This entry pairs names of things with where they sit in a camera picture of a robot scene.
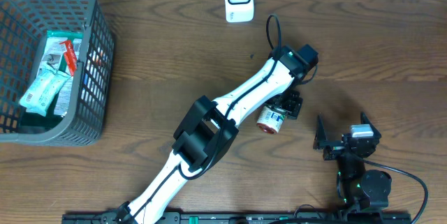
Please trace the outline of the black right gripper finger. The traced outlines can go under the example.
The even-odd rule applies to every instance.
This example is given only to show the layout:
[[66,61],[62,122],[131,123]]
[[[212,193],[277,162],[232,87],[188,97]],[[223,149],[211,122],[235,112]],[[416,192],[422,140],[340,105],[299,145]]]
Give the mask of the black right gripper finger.
[[381,134],[380,132],[375,128],[375,126],[372,124],[372,122],[368,119],[368,117],[366,116],[366,114],[364,112],[360,113],[360,122],[361,124],[367,124],[369,125],[369,127],[371,128],[372,132],[373,132],[373,136],[376,139],[380,139],[381,138]]
[[315,138],[314,138],[313,149],[314,150],[324,149],[327,146],[327,144],[328,144],[328,139],[325,134],[323,121],[322,121],[321,115],[318,115],[317,120],[316,120],[316,134],[315,134]]

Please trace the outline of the green lid jar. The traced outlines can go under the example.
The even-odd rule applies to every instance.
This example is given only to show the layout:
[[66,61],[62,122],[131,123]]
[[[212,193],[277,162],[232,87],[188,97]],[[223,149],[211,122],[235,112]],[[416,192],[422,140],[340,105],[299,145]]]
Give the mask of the green lid jar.
[[285,114],[275,112],[265,106],[259,115],[256,125],[265,133],[277,134],[284,122]]

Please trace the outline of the red snack bar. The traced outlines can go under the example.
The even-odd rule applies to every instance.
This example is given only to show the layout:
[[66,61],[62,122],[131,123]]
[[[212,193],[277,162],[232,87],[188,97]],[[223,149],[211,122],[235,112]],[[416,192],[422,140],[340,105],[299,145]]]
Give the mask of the red snack bar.
[[77,62],[78,59],[76,57],[73,44],[70,40],[65,40],[60,43],[60,45],[63,45],[66,48],[66,51],[64,52],[64,58],[66,61],[66,65],[69,69],[69,72],[71,76],[73,77],[75,75],[75,72],[77,70]]

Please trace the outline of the mint green wipes pack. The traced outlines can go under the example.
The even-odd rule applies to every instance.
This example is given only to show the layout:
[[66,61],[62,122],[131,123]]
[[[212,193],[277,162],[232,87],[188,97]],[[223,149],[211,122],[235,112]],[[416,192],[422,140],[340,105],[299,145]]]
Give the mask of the mint green wipes pack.
[[69,74],[45,65],[21,97],[20,105],[27,112],[45,117],[54,97],[70,78]]

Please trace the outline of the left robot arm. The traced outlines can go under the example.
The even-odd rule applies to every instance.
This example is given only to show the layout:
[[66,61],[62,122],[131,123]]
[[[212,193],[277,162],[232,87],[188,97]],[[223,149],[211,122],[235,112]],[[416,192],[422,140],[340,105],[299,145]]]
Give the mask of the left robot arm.
[[258,127],[275,134],[284,119],[296,119],[302,98],[294,86],[307,83],[316,71],[318,53],[305,45],[299,50],[277,46],[265,65],[232,92],[210,100],[202,96],[175,130],[166,164],[146,188],[117,210],[116,223],[156,223],[186,182],[204,175],[228,151],[240,124],[261,108]]

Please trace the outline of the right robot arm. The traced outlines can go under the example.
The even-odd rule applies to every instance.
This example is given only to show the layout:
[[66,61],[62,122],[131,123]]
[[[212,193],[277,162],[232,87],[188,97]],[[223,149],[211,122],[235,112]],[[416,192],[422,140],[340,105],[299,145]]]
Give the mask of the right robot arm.
[[321,116],[317,116],[313,149],[323,152],[324,160],[337,162],[337,193],[350,211],[382,209],[388,206],[392,179],[387,172],[367,170],[365,159],[376,151],[380,132],[360,114],[360,123],[352,125],[341,140],[329,140]]

